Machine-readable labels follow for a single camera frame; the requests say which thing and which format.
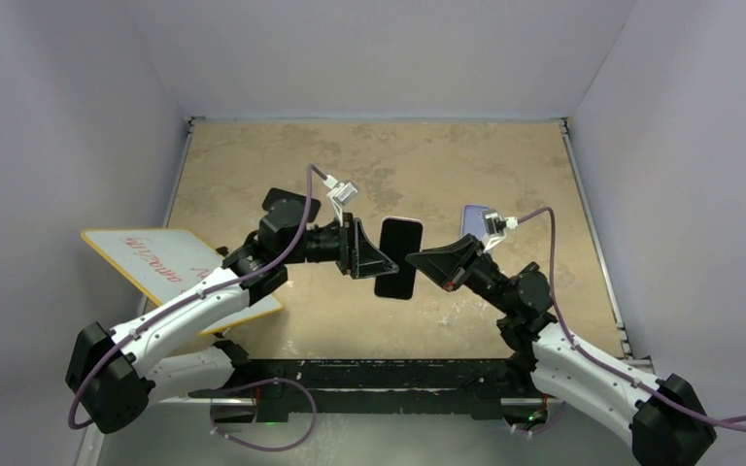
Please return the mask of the purple smartphone with black screen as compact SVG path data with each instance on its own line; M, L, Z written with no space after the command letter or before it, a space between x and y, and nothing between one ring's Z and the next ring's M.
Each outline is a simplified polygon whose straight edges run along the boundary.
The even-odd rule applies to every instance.
M377 297L403 301L413 298L417 271L405 258L408 253L421 249L423 234L424 231L383 230L381 225L379 249L397 263L399 271L376 278L374 294Z

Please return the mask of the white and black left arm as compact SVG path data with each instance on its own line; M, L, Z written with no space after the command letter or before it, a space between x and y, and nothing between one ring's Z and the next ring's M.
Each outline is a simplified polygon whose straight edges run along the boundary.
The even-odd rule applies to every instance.
M217 320L247 310L288 280L289 264L332 262L353 280L397 272L396 262L374 246L359 218L344 213L325 226L308 227L312 204L280 199L267 208L257 230L205 279L154 311L105 329L93 322L78 334L65 381L75 398L73 429L84 409L102 433L117 432L150 403L188 391L219 389L237 397L250 387L251 371L234 344L215 344L188 358L172 351Z

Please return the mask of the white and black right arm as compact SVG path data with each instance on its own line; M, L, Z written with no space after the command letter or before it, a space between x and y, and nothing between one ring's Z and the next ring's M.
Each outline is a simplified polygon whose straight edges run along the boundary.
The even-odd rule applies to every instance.
M502 312L496 326L513 352L506 381L514 392L561 399L616 434L641 465L694 465L714 444L716 431L699 420L704 409L685 379L659 379L563 329L537 263L507 276L471 235L406 261L442 289L466 287Z

